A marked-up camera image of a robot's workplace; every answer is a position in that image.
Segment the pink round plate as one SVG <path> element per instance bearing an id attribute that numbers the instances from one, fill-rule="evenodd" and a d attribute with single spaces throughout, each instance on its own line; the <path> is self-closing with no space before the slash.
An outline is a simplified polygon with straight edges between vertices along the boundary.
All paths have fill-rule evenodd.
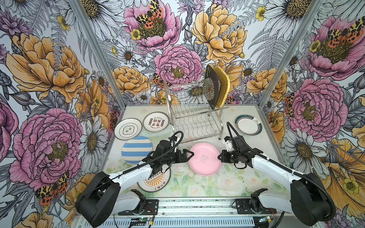
<path id="1" fill-rule="evenodd" d="M 201 176 L 212 176 L 221 168 L 218 149 L 206 142 L 195 144 L 190 152 L 194 153 L 188 161 L 191 169 Z"/>

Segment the black floral square plate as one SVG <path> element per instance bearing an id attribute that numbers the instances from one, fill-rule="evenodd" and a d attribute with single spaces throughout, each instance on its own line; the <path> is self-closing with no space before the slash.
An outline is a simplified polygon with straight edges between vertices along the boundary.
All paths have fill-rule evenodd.
<path id="1" fill-rule="evenodd" d="M 221 89 L 221 82 L 217 73 L 211 66 L 206 67 L 205 76 L 203 79 L 203 94 L 208 101 L 212 110 L 214 110 L 218 103 L 218 97 Z"/>

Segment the yellow woven square plate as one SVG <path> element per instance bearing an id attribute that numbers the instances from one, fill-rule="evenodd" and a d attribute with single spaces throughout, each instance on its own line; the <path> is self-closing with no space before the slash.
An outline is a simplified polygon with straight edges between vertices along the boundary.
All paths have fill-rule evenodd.
<path id="1" fill-rule="evenodd" d="M 221 83 L 220 93 L 217 101 L 217 108 L 222 108 L 226 101 L 227 95 L 230 90 L 230 76 L 220 67 L 217 66 L 214 68 L 215 73 L 217 74 L 219 81 Z"/>

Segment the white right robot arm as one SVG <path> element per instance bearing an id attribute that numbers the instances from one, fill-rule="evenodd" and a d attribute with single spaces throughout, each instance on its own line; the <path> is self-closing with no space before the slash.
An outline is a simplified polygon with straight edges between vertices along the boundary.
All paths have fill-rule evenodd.
<path id="1" fill-rule="evenodd" d="M 270 193 L 261 188 L 251 194 L 249 208 L 254 213 L 276 209 L 290 213 L 307 226 L 330 221 L 336 214 L 335 204 L 319 177 L 304 174 L 269 158 L 257 148 L 250 148 L 241 136 L 225 137 L 226 148 L 218 159 L 223 163 L 239 164 L 256 169 L 280 183 L 287 194 Z"/>

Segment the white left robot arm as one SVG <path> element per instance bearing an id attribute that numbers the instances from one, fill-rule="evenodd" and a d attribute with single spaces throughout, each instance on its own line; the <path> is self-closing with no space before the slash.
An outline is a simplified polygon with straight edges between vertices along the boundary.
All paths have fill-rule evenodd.
<path id="1" fill-rule="evenodd" d="M 78 197 L 75 208 L 93 227 L 104 223 L 109 216 L 121 212 L 140 214 L 147 208 L 146 197 L 136 189 L 124 193 L 132 185 L 162 172 L 163 166 L 188 162 L 194 153 L 179 150 L 178 141 L 161 140 L 139 164 L 122 172 L 94 176 Z"/>

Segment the chrome two-tier dish rack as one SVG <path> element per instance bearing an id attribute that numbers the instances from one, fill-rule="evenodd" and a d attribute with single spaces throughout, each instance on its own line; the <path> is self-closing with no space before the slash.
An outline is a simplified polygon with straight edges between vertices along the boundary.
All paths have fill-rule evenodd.
<path id="1" fill-rule="evenodd" d="M 212 108 L 206 97 L 211 94 L 203 82 L 163 85 L 170 124 L 174 132 L 183 132 L 184 143 L 211 137 L 222 139 L 222 114 L 228 106 Z"/>

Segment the white plate green red band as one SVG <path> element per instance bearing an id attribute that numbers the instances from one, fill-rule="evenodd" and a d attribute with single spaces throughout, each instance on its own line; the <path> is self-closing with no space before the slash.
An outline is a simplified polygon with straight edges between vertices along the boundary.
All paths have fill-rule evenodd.
<path id="1" fill-rule="evenodd" d="M 234 123 L 236 128 L 244 135 L 259 135 L 263 129 L 261 121 L 250 115 L 240 115 L 236 117 Z"/>

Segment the white plate orange sunburst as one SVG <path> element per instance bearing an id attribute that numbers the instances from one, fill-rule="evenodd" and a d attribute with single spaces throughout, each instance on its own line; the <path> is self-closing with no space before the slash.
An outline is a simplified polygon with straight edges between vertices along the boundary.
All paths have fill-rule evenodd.
<path id="1" fill-rule="evenodd" d="M 158 192 L 168 184 L 170 178 L 171 170 L 166 169 L 137 184 L 138 187 L 145 192 Z"/>

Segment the blue white striped plate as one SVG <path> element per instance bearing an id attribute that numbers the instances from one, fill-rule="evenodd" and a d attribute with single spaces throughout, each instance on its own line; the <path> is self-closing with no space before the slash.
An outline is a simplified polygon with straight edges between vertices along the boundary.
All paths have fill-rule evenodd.
<path id="1" fill-rule="evenodd" d="M 145 136 L 137 136 L 128 140 L 122 147 L 121 155 L 124 161 L 138 164 L 153 150 L 151 140 Z"/>

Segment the white plate red characters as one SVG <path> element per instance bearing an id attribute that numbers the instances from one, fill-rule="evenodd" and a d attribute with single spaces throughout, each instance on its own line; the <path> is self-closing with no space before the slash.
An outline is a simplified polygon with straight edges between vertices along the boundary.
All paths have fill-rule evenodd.
<path id="1" fill-rule="evenodd" d="M 143 127 L 149 132 L 160 132 L 169 125 L 169 117 L 162 112 L 148 114 L 143 120 Z"/>

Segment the white plate green rim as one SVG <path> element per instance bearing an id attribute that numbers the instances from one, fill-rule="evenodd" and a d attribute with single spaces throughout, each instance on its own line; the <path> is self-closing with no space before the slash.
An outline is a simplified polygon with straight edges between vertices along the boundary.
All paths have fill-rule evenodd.
<path id="1" fill-rule="evenodd" d="M 129 140 L 137 137 L 142 131 L 142 123 L 135 118 L 120 121 L 114 130 L 115 137 L 119 140 Z"/>

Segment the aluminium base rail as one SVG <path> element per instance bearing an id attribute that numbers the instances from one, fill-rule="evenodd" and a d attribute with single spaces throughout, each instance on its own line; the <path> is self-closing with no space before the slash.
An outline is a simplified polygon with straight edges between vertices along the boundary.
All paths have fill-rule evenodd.
<path id="1" fill-rule="evenodd" d="M 132 211 L 120 211 L 78 228 L 277 228 L 283 214 L 276 209 L 254 212 L 248 198 L 149 198 Z"/>

